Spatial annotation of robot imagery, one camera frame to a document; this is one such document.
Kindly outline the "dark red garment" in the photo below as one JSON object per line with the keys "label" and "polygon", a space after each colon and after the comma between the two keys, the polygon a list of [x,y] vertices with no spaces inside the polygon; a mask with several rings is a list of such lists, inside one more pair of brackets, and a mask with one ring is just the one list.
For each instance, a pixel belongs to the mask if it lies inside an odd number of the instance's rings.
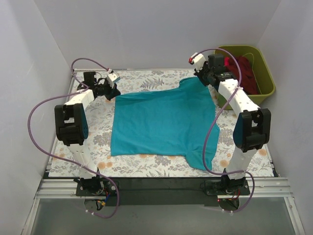
{"label": "dark red garment", "polygon": [[[258,88],[257,88],[257,82],[256,82],[252,67],[248,59],[243,56],[236,57],[235,59],[240,67],[241,74],[242,74],[241,87],[243,87],[244,91],[248,95],[259,94]],[[239,71],[234,60],[230,57],[225,57],[224,65],[226,69],[232,72],[234,77],[237,80],[239,80]]]}

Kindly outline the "green plastic bin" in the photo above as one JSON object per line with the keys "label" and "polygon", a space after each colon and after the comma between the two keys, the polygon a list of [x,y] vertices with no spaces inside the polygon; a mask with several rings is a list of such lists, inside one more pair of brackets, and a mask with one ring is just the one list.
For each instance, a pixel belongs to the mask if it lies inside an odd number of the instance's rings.
{"label": "green plastic bin", "polygon": [[259,94],[248,96],[255,104],[261,105],[266,98],[274,93],[275,84],[259,49],[248,45],[228,45],[221,46],[220,48],[225,51],[216,50],[216,54],[222,54],[224,57],[230,57],[228,54],[231,53],[235,58],[243,56],[250,62],[257,82]]}

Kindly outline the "teal t shirt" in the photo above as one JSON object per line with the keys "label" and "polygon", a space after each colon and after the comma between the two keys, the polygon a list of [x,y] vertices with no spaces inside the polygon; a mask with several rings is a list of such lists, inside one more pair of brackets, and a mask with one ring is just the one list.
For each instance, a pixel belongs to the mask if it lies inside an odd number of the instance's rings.
{"label": "teal t shirt", "polygon": [[190,167],[212,168],[220,129],[209,89],[196,78],[174,89],[115,99],[111,155],[183,156]]}

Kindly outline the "aluminium frame rail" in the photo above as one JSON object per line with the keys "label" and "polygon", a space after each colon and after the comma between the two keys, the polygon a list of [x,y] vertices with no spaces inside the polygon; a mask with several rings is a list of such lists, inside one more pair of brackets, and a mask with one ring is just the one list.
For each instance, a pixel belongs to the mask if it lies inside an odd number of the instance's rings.
{"label": "aluminium frame rail", "polygon": [[[207,182],[219,181],[217,177],[194,178],[131,178],[114,177],[112,180],[118,184],[120,193],[128,191],[177,191],[177,192],[204,192],[212,195]],[[248,193],[253,197],[293,197],[293,192],[287,178],[280,177],[256,177],[254,180],[247,178],[246,185],[238,193],[241,198],[248,198]],[[36,193],[36,198],[92,198],[88,192],[81,192],[81,187],[74,179],[48,178],[43,179]]]}

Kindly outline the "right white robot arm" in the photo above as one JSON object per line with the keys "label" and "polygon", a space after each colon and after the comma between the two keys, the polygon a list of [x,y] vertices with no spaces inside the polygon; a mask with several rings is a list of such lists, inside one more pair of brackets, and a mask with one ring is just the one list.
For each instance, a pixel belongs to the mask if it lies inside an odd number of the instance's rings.
{"label": "right white robot arm", "polygon": [[189,63],[204,86],[211,85],[226,99],[237,116],[233,131],[234,153],[229,165],[220,174],[217,187],[226,194],[234,194],[244,186],[247,168],[256,152],[269,141],[271,112],[255,104],[240,86],[241,78],[227,71],[221,54],[205,57],[195,53]]}

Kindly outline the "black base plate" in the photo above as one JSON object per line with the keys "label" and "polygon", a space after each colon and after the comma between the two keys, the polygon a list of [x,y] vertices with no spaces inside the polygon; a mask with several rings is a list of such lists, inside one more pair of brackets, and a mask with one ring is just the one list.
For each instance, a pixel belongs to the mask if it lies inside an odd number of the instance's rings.
{"label": "black base plate", "polygon": [[252,190],[246,179],[225,177],[114,177],[75,178],[76,196],[96,199],[106,206],[197,205],[218,206],[218,197],[238,201]]}

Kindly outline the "floral table mat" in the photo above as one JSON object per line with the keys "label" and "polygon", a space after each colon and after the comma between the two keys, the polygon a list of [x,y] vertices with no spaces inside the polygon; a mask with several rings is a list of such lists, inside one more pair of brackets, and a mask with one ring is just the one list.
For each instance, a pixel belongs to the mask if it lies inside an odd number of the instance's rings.
{"label": "floral table mat", "polygon": [[[117,87],[122,94],[169,90],[179,86],[183,78],[193,76],[191,70],[125,70],[118,71],[121,80]],[[86,109],[89,125],[87,144],[93,162],[101,174],[109,177],[207,177],[209,172],[192,168],[183,156],[123,155],[111,156],[111,133],[114,116],[114,99],[97,98]],[[230,163],[234,143],[232,132],[236,123],[233,111],[223,111],[217,120],[220,128],[212,171],[222,172]],[[72,159],[72,153],[56,139],[54,155]],[[273,166],[266,145],[252,158],[248,172],[254,177],[273,177]],[[78,177],[79,167],[53,158],[47,166],[48,177]]]}

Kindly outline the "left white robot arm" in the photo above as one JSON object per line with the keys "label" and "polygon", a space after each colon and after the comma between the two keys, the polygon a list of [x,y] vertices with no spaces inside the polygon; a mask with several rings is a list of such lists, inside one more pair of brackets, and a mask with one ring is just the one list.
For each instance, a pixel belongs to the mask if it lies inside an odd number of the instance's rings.
{"label": "left white robot arm", "polygon": [[111,69],[106,77],[98,79],[95,71],[84,72],[84,81],[78,85],[77,94],[54,108],[57,139],[68,147],[74,161],[80,164],[80,178],[91,179],[97,171],[87,145],[89,127],[85,110],[99,96],[111,100],[121,95],[116,85],[119,79]]}

